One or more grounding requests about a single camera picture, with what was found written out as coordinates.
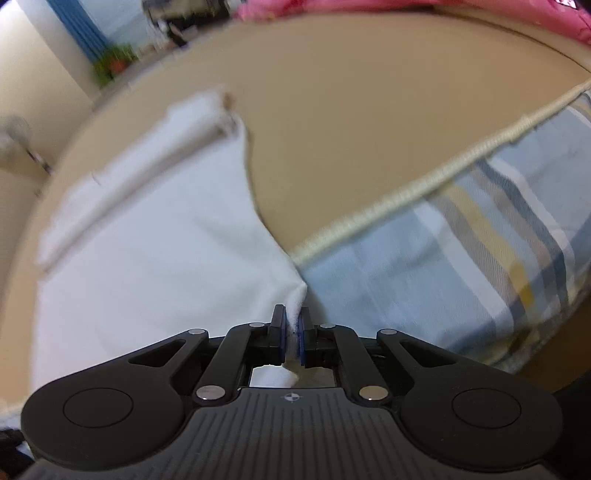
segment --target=blue striped fabric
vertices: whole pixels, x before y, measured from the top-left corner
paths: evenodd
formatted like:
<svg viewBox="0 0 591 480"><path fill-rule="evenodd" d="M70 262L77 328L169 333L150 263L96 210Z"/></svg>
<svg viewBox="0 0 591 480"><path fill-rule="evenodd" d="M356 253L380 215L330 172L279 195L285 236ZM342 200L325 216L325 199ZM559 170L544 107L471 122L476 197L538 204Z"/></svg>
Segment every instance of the blue striped fabric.
<svg viewBox="0 0 591 480"><path fill-rule="evenodd" d="M591 95L306 265L318 321L514 372L591 287Z"/></svg>

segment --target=ribbed plastic surface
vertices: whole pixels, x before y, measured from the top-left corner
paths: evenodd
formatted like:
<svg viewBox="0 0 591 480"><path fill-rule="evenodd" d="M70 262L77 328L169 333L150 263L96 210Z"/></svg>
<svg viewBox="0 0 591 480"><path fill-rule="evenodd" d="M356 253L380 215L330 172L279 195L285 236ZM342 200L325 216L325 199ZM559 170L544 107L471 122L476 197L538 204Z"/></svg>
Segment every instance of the ribbed plastic surface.
<svg viewBox="0 0 591 480"><path fill-rule="evenodd" d="M556 478L542 466L486 474L444 465L411 444L389 412L357 406L341 388L246 388L226 406L197 410L179 437L143 462L74 472L41 460L22 480Z"/></svg>

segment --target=fan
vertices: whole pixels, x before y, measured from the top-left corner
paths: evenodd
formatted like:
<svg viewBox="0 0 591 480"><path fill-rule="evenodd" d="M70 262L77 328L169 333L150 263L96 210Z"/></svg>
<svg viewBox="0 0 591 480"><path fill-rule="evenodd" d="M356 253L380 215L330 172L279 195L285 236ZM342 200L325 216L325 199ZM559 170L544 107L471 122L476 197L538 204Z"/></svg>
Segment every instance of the fan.
<svg viewBox="0 0 591 480"><path fill-rule="evenodd" d="M47 173L53 173L48 163L29 148L31 127L27 121L17 115L0 117L0 161L9 161L17 152L25 152L35 163Z"/></svg>

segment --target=blue curtain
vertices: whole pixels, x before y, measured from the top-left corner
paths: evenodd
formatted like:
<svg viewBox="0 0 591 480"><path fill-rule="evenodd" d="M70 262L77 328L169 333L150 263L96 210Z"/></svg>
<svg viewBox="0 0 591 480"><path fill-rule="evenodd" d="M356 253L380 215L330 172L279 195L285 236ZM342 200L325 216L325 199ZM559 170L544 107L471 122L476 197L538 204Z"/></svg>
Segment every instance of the blue curtain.
<svg viewBox="0 0 591 480"><path fill-rule="evenodd" d="M110 44L78 0L47 0L86 57L95 61Z"/></svg>

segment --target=green plant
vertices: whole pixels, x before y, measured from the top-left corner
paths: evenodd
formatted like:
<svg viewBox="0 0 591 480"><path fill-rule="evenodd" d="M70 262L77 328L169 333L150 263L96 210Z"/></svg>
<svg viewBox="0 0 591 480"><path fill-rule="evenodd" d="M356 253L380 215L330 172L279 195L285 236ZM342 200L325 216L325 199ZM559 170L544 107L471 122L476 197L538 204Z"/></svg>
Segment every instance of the green plant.
<svg viewBox="0 0 591 480"><path fill-rule="evenodd" d="M137 60L138 56L131 45L112 45L104 49L100 57L93 63L96 81L103 88L117 76L117 73L112 69L114 62L122 61L126 66L129 66Z"/></svg>

